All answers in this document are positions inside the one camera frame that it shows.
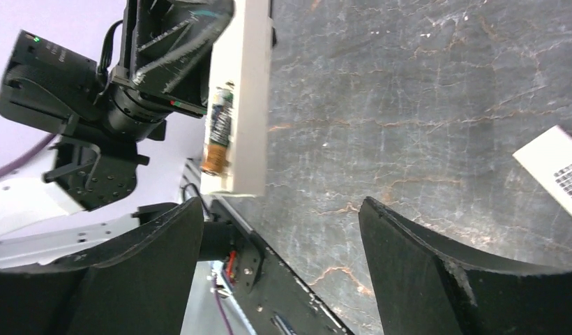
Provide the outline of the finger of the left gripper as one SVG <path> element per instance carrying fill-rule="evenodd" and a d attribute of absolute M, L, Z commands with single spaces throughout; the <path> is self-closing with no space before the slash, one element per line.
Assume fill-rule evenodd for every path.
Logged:
<path fill-rule="evenodd" d="M 205 115 L 211 49 L 233 15 L 233 1 L 127 1 L 119 83 L 165 110 Z"/>

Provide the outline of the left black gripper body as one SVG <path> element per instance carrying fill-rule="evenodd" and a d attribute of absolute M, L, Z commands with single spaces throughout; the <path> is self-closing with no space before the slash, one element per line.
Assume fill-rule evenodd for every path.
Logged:
<path fill-rule="evenodd" d="M 115 66 L 98 94 L 98 107 L 104 110 L 103 123 L 109 132 L 133 141 L 165 139 L 165 119 L 179 113 L 196 119 L 206 114 L 206 106 L 195 100 L 179 100 L 139 91 L 129 80 L 130 71 Z"/>

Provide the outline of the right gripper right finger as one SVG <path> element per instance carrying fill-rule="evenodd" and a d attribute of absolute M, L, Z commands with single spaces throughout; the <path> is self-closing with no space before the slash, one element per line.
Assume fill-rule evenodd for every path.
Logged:
<path fill-rule="evenodd" d="M 385 334 L 572 334 L 572 269 L 481 251 L 372 197 L 359 227 Z"/>

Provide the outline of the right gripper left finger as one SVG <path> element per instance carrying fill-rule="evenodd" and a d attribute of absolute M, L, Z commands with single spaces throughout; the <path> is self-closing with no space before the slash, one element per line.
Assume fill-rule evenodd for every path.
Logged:
<path fill-rule="evenodd" d="M 49 264 L 0 269 L 0 334 L 179 334 L 203 228 L 193 198 Z"/>

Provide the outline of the white and black stick remote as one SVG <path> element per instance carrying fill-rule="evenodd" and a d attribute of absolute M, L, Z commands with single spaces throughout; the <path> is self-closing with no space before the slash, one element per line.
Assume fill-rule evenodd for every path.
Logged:
<path fill-rule="evenodd" d="M 269 77 L 273 45 L 270 1 L 235 1 L 232 21 L 214 43 L 209 78 L 204 162 L 209 122 L 217 87 L 234 83 L 232 132 L 227 164 L 217 176 L 202 172 L 206 195 L 255 197 L 266 182 Z"/>

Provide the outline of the white stick remote cover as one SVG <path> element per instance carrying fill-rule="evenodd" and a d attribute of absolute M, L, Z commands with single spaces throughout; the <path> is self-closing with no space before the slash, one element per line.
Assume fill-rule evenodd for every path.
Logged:
<path fill-rule="evenodd" d="M 513 157 L 572 216 L 572 137 L 553 126 Z"/>

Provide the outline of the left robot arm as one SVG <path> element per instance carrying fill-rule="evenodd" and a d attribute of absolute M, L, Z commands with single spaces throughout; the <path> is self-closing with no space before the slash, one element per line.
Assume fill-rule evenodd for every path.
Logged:
<path fill-rule="evenodd" d="M 233 1 L 128 1 L 99 60 L 21 31 L 0 84 L 0 115 L 57 135 L 53 166 L 0 181 L 0 236 L 128 197 L 174 113 L 207 114 L 211 49 Z"/>

